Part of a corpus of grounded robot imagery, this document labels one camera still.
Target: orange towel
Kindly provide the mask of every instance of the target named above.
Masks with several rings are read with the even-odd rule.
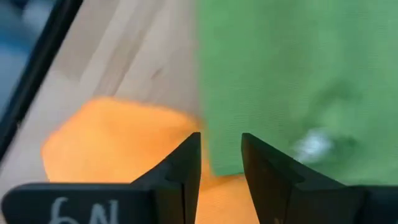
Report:
[[[43,145],[45,171],[51,182],[129,183],[198,130],[176,111],[99,98]],[[258,223],[245,178],[215,177],[205,154],[202,160],[196,223]]]

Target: handwritten label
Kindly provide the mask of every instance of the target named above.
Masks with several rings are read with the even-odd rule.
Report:
[[[55,199],[51,206],[51,220],[49,224],[79,224],[71,217],[61,217],[60,211],[63,203],[67,202],[68,198],[59,197]],[[105,208],[98,203],[95,203],[91,209],[91,216],[88,224],[119,224],[118,221],[118,201],[109,201],[110,218],[106,217]]]

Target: wooden table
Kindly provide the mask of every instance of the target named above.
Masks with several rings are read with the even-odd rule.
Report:
[[[198,115],[193,12],[187,0],[85,0],[1,164],[0,195],[46,181],[40,146],[92,97]]]

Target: green towel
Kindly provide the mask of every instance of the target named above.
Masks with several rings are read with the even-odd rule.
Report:
[[[398,1],[201,0],[200,85],[217,175],[243,171],[241,134],[345,184],[398,184]]]

